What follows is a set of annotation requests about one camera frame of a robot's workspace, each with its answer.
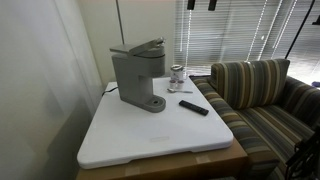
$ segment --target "couch armrest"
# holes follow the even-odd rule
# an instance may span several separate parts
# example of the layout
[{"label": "couch armrest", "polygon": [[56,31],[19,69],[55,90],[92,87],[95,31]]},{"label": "couch armrest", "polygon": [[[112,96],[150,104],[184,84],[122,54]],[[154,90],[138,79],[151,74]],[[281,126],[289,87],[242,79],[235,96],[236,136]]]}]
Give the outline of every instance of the couch armrest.
[{"label": "couch armrest", "polygon": [[232,131],[248,154],[244,179],[265,179],[277,167],[279,159],[265,142],[244,122],[208,83],[206,77],[191,77],[198,89]]},{"label": "couch armrest", "polygon": [[287,77],[279,105],[313,130],[320,123],[320,91]]}]

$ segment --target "window blinds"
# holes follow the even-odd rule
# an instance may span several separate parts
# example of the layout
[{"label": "window blinds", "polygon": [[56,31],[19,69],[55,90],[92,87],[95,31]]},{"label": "window blinds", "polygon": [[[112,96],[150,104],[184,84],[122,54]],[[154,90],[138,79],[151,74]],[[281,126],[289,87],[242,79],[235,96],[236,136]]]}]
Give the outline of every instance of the window blinds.
[{"label": "window blinds", "polygon": [[[216,10],[208,11],[209,1],[197,0],[190,11],[186,8],[187,0],[177,0],[175,63],[184,65],[188,74],[210,74],[214,62],[284,58],[310,3],[310,0],[218,0]],[[316,46],[319,42],[312,37],[319,26],[309,25],[317,19],[319,9],[315,3],[306,22],[308,27],[305,25],[302,30],[289,59],[305,54],[301,52],[306,48],[320,50]],[[298,43],[299,40],[306,43],[308,39],[312,40],[309,47]]]}]

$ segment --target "gray coffee maker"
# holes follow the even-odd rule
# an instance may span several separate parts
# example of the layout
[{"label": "gray coffee maker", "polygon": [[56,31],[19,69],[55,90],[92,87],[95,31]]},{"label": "gray coffee maker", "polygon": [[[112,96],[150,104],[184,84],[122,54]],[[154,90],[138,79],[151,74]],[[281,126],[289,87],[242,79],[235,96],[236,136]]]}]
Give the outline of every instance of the gray coffee maker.
[{"label": "gray coffee maker", "polygon": [[112,62],[120,99],[144,110],[157,113],[166,107],[166,100],[153,94],[152,78],[165,73],[164,38],[141,45],[123,44],[110,48],[117,54]]}]

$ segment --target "wooden table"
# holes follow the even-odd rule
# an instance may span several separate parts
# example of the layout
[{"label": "wooden table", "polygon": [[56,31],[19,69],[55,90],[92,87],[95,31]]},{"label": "wooden table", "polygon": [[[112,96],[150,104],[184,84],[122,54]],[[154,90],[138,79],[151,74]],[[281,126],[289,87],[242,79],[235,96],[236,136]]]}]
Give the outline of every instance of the wooden table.
[{"label": "wooden table", "polygon": [[200,153],[178,153],[96,169],[80,169],[77,180],[208,179],[237,177],[247,154],[236,139],[231,147]]}]

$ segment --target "couch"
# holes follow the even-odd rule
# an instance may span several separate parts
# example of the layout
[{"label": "couch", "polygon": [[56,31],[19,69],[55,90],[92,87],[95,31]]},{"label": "couch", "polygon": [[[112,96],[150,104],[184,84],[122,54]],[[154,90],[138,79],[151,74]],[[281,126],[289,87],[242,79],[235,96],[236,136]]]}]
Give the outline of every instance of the couch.
[{"label": "couch", "polygon": [[284,179],[294,147],[320,122],[320,91],[287,76],[290,61],[214,63],[190,77],[248,154],[243,179]]}]

